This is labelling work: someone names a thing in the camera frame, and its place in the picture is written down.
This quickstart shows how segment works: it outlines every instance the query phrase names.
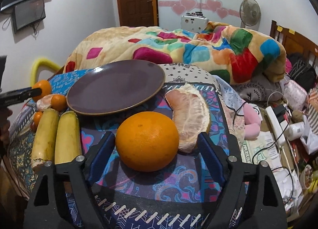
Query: wooden headboard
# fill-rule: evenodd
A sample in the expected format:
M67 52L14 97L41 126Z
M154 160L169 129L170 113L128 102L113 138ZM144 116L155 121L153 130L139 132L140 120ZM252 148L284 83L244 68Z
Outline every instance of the wooden headboard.
M278 26L276 21L271 22L270 36L285 47L287 55L302 53L318 74L318 46L315 43L298 32Z

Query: small monitor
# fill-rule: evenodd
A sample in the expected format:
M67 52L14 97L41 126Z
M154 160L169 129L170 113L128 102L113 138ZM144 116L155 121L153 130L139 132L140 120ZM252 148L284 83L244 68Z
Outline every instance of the small monitor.
M25 26L42 21L45 17L43 0L29 0L16 5L12 12L14 33Z

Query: brown plate rim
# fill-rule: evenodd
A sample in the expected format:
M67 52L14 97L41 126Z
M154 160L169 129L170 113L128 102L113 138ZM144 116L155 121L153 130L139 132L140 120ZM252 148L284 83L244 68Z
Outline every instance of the brown plate rim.
M162 84L159 86L159 88L158 88L152 95L150 95L150 96L149 96L148 98L146 98L145 100L143 100L143 101L141 101L141 102L139 102L139 103L136 103L136 104L133 105L133 106L130 106L130 107L127 107L127 108L124 108L124 109L121 109L121 110L115 110L115 111L105 112L105 113L85 113L85 112L81 112L81 111L75 110L75 109L72 108L72 107L69 105L69 103L68 103L68 93L70 92L70 90L72 89L72 87L74 86L74 84L78 81L78 80L77 80L77 81L71 86L71 88L68 90L68 92L67 92L67 94L66 94L66 103L67 103L68 107L69 107L72 111L74 111L75 113L78 113L78 114L81 114L81 115L85 115L85 116L103 116L103 115L110 115L110 114L114 114L114 113L118 113L118 112L121 112L121 111L125 111L125 110L132 109L132 108L134 108L134 107L136 107L136 106L138 106L138 105L140 105L140 104L143 104L144 102L146 102L147 100L149 100L150 98L152 98L153 96L155 96L155 95L162 89L162 87L163 87L163 85L164 85L164 83L165 83L165 81L166 81L166 74L165 74L164 70L163 70L158 64L153 63L153 62L150 62L150 61L147 61L147 60L142 60L142 59L128 59L128 60L132 60L132 61L144 61L144 62L152 63L152 64L157 65L157 66L161 69L161 71L162 71L162 73L163 73L163 82L162 82ZM95 67L95 68L94 68L93 70L91 70L90 72L94 71L96 68L99 68L99 67L102 67L102 66Z

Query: yellow foam tube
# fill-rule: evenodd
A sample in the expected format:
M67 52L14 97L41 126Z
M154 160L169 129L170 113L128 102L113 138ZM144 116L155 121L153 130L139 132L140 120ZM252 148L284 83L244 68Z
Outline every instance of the yellow foam tube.
M61 69L61 67L58 64L55 64L54 62L52 62L51 60L48 60L45 57L41 57L35 60L32 66L32 71L31 71L31 80L30 80L31 86L34 86L37 82L36 76L37 76L39 66L47 66L53 69L54 71L59 71Z

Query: black bag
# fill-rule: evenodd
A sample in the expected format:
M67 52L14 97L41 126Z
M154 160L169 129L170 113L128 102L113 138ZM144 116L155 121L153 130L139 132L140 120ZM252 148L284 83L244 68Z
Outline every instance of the black bag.
M289 72L290 79L294 80L309 93L317 79L315 69L306 61L301 53L291 53L287 58L292 64L292 69Z

